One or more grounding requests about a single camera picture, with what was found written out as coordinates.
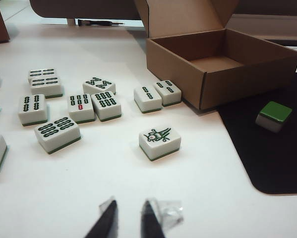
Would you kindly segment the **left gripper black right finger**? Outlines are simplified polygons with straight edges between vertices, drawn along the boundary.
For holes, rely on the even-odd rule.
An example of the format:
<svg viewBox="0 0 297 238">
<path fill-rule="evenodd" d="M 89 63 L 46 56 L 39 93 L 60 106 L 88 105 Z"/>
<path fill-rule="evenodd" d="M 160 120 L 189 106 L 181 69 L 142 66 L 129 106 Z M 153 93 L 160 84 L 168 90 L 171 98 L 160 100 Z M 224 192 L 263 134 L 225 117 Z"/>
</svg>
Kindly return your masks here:
<svg viewBox="0 0 297 238">
<path fill-rule="evenodd" d="M 165 238 L 165 232 L 183 222 L 183 207 L 179 200 L 145 200 L 141 212 L 141 237 Z"/>
</svg>

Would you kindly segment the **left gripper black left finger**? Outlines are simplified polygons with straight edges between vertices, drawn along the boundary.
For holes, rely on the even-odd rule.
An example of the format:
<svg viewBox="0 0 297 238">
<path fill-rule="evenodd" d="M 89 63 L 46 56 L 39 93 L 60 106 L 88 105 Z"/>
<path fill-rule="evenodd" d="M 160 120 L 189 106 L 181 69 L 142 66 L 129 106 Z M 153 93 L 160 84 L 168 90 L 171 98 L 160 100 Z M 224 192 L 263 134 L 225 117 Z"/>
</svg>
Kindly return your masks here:
<svg viewBox="0 0 297 238">
<path fill-rule="evenodd" d="M 118 237 L 118 205 L 113 196 L 99 205 L 100 217 L 85 236 L 86 238 Z"/>
</svg>

